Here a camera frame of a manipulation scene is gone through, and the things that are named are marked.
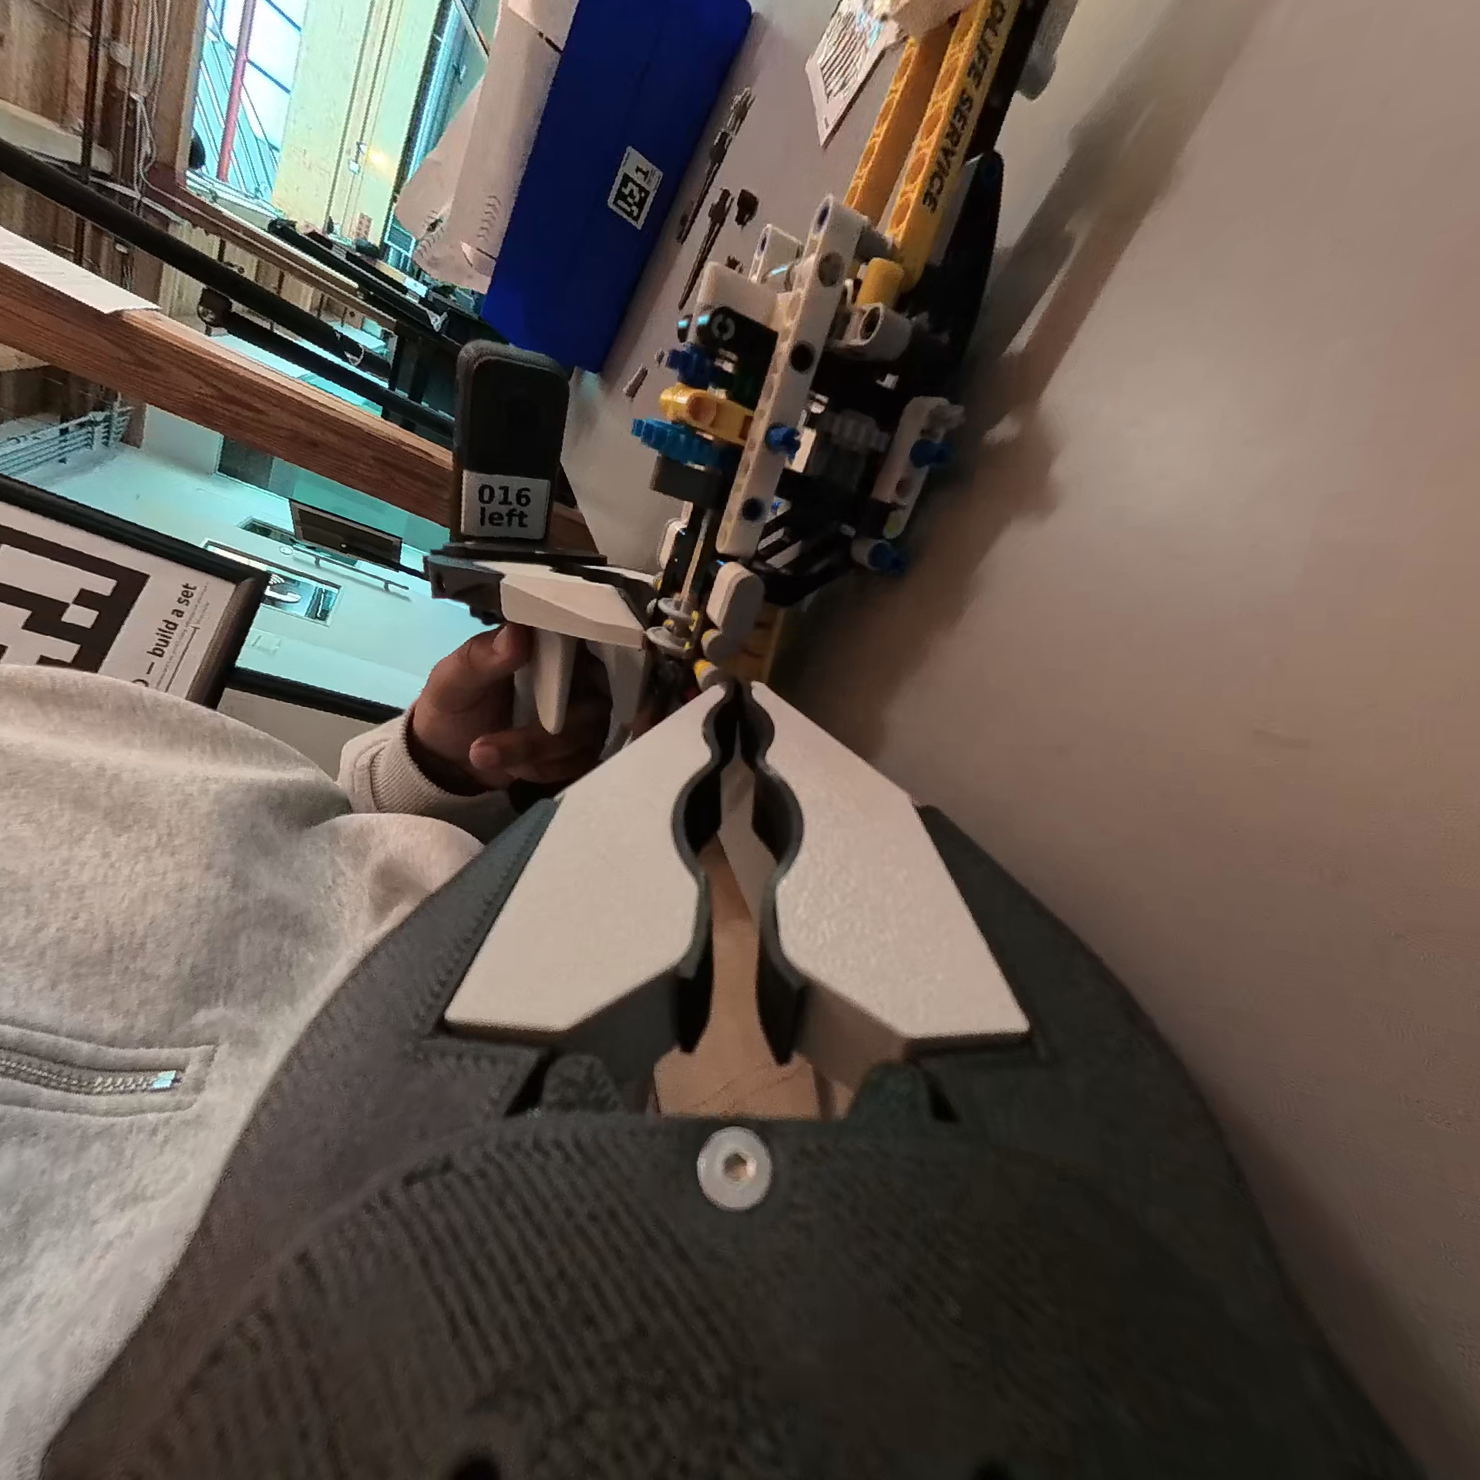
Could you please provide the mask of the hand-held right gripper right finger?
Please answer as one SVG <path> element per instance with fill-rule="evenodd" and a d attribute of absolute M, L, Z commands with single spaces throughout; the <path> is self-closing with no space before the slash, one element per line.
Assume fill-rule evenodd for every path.
<path fill-rule="evenodd" d="M 1029 1036 L 911 794 L 767 682 L 744 697 L 736 756 L 768 864 L 755 1003 L 781 1061 L 918 1061 Z"/>

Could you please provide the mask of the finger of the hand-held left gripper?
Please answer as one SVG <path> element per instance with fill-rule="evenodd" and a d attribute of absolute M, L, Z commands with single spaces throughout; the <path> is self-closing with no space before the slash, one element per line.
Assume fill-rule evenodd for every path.
<path fill-rule="evenodd" d="M 505 620 L 543 634 L 620 643 L 620 649 L 646 643 L 646 620 L 634 620 L 622 594 L 505 594 Z"/>
<path fill-rule="evenodd" d="M 640 572 L 505 572 L 505 599 L 527 594 L 543 603 L 568 603 L 573 585 L 615 585 L 622 599 L 646 599 L 646 576 Z"/>

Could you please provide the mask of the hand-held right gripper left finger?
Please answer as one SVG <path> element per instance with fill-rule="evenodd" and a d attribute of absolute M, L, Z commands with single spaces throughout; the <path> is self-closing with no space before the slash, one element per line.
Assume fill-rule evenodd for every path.
<path fill-rule="evenodd" d="M 470 956 L 445 1025 L 589 1059 L 697 1054 L 713 1025 L 713 878 L 736 747 L 722 682 L 573 783 Z"/>

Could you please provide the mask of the lego crane model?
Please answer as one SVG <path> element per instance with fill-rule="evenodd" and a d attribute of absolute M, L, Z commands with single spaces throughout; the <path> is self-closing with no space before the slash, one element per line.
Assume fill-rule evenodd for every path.
<path fill-rule="evenodd" d="M 1049 0 L 946 4 L 911 31 L 853 189 L 682 295 L 673 385 L 634 440 L 677 497 L 646 603 L 655 697 L 731 679 L 767 614 L 903 576 L 965 424 L 959 372 L 1004 225 L 1004 120 L 1050 64 Z"/>

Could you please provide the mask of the person's left forearm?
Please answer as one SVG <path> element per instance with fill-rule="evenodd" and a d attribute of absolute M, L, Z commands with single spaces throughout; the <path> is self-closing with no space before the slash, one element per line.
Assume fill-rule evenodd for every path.
<path fill-rule="evenodd" d="M 418 864 L 470 864 L 479 846 L 516 824 L 505 794 L 479 794 L 435 758 L 418 758 L 411 708 L 344 747 L 344 794 L 375 836 L 405 846 Z"/>

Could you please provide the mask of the person's left hand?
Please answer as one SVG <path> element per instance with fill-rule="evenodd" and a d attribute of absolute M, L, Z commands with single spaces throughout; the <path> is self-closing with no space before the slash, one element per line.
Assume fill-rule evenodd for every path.
<path fill-rule="evenodd" d="M 532 661 L 532 643 L 532 628 L 505 622 L 470 634 L 428 673 L 405 714 L 405 747 L 435 789 L 456 797 L 510 789 L 557 794 L 601 758 L 615 700 L 597 658 L 573 661 L 563 733 L 516 724 L 516 673 Z"/>

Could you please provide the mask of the wooden railing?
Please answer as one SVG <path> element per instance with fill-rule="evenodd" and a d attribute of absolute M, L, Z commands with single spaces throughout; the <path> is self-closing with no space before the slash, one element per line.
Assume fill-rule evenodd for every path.
<path fill-rule="evenodd" d="M 450 453 L 287 382 L 162 309 L 100 317 L 0 269 L 0 344 L 418 522 L 456 526 L 463 476 Z"/>

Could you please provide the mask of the blue box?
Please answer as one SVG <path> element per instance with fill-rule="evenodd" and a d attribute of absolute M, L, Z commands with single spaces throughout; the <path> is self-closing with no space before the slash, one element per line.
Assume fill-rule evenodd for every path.
<path fill-rule="evenodd" d="M 573 4 L 481 295 L 505 344 L 610 362 L 748 23 L 748 0 Z"/>

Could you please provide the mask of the white paper sheet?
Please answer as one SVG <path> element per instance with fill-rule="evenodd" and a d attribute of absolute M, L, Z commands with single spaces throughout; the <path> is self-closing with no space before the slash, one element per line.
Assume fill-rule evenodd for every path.
<path fill-rule="evenodd" d="M 42 242 L 29 242 L 23 234 L 0 230 L 0 268 L 32 286 L 47 286 L 70 302 L 87 302 L 100 317 L 132 317 L 132 309 L 145 309 L 158 317 L 158 302 L 102 283 L 100 269 L 42 251 Z"/>

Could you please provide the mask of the framed black white sign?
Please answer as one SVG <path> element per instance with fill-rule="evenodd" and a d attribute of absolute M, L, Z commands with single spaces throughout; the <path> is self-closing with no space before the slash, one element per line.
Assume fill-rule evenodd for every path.
<path fill-rule="evenodd" d="M 0 661 L 217 706 L 269 576 L 0 476 Z"/>

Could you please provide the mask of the sticker sheet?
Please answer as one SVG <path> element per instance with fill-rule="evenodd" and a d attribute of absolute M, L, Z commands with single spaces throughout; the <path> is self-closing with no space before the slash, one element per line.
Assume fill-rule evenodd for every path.
<path fill-rule="evenodd" d="M 842 133 L 875 64 L 903 43 L 894 0 L 842 0 L 801 64 L 821 148 Z"/>

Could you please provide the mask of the black metal frame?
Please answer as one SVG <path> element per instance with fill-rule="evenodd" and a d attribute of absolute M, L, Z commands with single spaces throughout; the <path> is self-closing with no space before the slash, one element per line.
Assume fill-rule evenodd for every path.
<path fill-rule="evenodd" d="M 392 393 L 392 362 L 375 356 L 365 344 L 344 335 L 337 327 L 316 320 L 308 309 L 277 296 L 269 286 L 250 283 L 247 269 L 212 263 L 204 251 L 150 230 L 145 215 L 123 211 L 122 202 L 100 197 L 75 174 L 32 160 L 29 148 L 0 140 L 0 174 L 75 225 L 102 230 L 116 242 L 132 242 L 202 286 L 193 320 L 226 331 L 316 382 L 353 393 L 358 401 L 382 408 L 396 431 L 411 431 L 435 446 L 456 440 L 456 419 L 435 411 L 399 393 Z"/>

